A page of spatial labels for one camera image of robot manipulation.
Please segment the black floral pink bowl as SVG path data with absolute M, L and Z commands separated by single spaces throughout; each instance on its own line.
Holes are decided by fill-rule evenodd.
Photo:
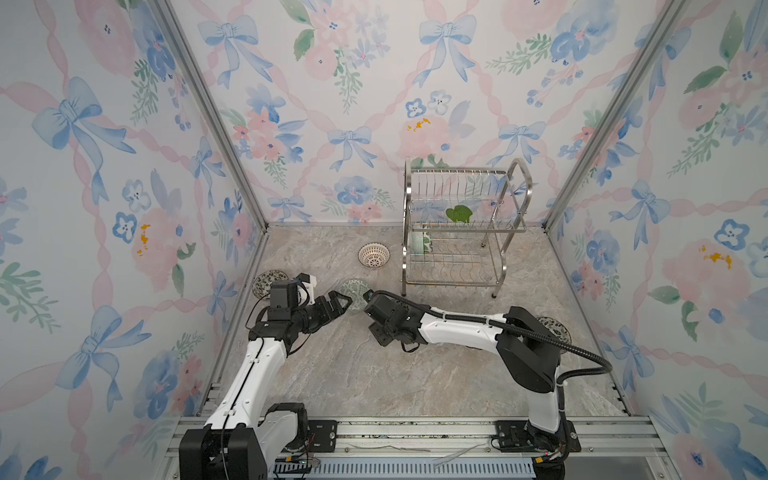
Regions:
M 276 281 L 289 280 L 289 275 L 281 270 L 268 270 L 258 274 L 253 280 L 252 294 L 259 299 L 269 294 L 271 285 Z

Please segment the pale green grid bowl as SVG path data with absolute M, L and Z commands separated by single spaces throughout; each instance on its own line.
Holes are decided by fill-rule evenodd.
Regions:
M 424 233 L 413 231 L 409 233 L 409 251 L 414 255 L 423 255 L 426 251 Z

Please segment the stainless steel dish rack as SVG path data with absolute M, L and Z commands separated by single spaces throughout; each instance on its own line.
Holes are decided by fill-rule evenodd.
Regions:
M 506 168 L 424 166 L 404 172 L 400 294 L 410 287 L 478 288 L 497 298 L 508 277 L 507 252 L 526 231 L 534 182 L 522 159 Z M 473 211 L 469 224 L 453 223 L 455 205 Z M 427 232 L 433 251 L 414 255 L 409 233 Z

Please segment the green monstera leaf bowl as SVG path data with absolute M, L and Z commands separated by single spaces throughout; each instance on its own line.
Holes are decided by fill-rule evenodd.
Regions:
M 432 239 L 427 232 L 422 233 L 422 247 L 424 254 L 428 254 L 433 251 Z

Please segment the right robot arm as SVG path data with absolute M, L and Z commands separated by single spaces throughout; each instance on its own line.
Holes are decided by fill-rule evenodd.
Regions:
M 517 432 L 497 435 L 504 451 L 537 451 L 545 461 L 565 459 L 572 439 L 558 379 L 561 346 L 541 322 L 522 307 L 505 314 L 473 316 L 418 304 L 391 292 L 369 290 L 364 312 L 382 346 L 397 341 L 411 353 L 422 345 L 449 344 L 496 355 L 512 380 L 526 392 L 528 419 Z

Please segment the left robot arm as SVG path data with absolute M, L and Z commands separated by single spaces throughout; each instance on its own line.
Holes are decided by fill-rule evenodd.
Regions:
M 181 479 L 267 479 L 281 453 L 306 452 L 309 421 L 302 403 L 261 413 L 299 337 L 316 333 L 354 303 L 335 290 L 315 296 L 315 286 L 316 278 L 307 274 L 272 283 L 228 391 L 204 426 L 186 431 L 180 441 Z

